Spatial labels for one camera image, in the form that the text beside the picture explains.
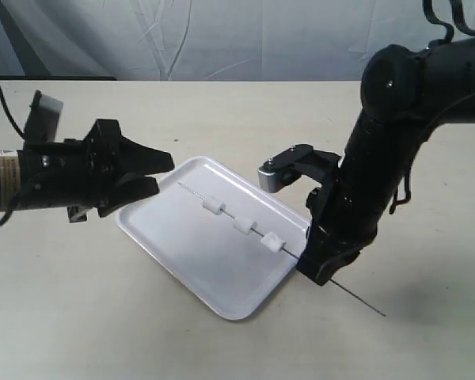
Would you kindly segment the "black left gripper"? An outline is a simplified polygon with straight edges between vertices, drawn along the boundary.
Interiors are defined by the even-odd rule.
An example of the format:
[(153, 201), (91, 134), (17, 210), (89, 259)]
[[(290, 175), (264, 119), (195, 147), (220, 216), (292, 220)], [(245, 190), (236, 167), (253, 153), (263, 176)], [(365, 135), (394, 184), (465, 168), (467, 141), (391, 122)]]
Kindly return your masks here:
[(105, 218), (128, 204), (156, 196), (158, 183), (149, 175), (173, 170), (169, 152), (143, 146), (122, 135), (113, 119), (95, 120), (83, 139), (66, 139), (73, 162), (67, 165), (77, 196), (67, 210), (70, 222), (85, 222), (95, 208)]

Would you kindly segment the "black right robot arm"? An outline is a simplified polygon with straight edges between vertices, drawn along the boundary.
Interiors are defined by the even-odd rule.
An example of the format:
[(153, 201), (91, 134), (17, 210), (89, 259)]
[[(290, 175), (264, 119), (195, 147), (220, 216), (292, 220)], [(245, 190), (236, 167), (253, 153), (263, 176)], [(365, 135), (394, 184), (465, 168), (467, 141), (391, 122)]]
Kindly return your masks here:
[(341, 161), (306, 201), (312, 221), (296, 268), (318, 285), (372, 243), (384, 213), (410, 201), (412, 164), (435, 129), (475, 123), (475, 38), (383, 48), (363, 72), (360, 99)]

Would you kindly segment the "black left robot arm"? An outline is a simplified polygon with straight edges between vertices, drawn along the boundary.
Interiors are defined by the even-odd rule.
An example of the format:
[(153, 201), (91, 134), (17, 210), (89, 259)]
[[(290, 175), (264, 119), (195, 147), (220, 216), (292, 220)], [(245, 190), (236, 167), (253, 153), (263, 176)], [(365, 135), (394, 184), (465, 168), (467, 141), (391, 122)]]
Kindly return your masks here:
[(104, 218), (159, 193), (155, 175), (174, 168), (170, 153), (123, 136), (117, 120), (97, 119), (84, 139), (27, 142), (0, 150), (0, 212), (64, 208), (70, 222), (96, 209)]

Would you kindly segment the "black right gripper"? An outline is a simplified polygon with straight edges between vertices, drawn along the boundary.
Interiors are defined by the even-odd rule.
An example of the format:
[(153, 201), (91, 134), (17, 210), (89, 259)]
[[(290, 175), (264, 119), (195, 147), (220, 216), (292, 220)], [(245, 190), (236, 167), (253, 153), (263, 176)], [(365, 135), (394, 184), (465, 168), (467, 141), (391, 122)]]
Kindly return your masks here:
[(338, 154), (313, 152), (299, 165), (303, 175), (320, 184), (306, 198), (311, 223), (306, 246), (295, 269), (324, 286), (352, 264), (378, 233), (378, 224), (358, 215), (352, 198), (338, 178)]

